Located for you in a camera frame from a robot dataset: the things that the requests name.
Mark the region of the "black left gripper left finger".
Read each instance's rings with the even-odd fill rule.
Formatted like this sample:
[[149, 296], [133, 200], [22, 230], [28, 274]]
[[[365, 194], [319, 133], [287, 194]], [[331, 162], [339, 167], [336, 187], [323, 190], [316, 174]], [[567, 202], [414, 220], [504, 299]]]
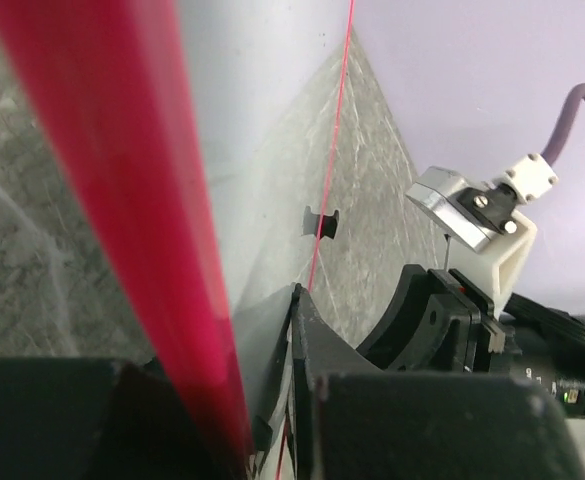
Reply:
[[184, 479], [168, 382], [112, 359], [0, 359], [0, 479]]

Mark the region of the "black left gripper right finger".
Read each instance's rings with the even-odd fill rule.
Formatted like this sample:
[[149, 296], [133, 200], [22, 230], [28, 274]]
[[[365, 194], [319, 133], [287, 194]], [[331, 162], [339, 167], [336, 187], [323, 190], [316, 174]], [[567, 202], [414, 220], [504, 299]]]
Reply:
[[290, 308], [299, 479], [583, 479], [565, 416], [503, 375], [384, 372], [297, 286]]

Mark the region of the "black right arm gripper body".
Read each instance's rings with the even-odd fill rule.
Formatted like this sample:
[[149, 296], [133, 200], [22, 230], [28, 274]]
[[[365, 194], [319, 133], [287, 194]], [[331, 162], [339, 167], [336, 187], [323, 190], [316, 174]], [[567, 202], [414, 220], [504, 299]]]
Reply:
[[502, 315], [459, 270], [406, 265], [358, 353], [386, 371], [486, 373], [539, 383], [585, 419], [585, 316], [519, 294]]

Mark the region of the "pink framed whiteboard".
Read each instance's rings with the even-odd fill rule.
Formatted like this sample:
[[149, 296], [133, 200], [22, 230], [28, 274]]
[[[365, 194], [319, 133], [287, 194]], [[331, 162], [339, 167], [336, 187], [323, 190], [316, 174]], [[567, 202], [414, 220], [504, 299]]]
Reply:
[[164, 378], [184, 479], [282, 479], [349, 1], [0, 1], [0, 359]]

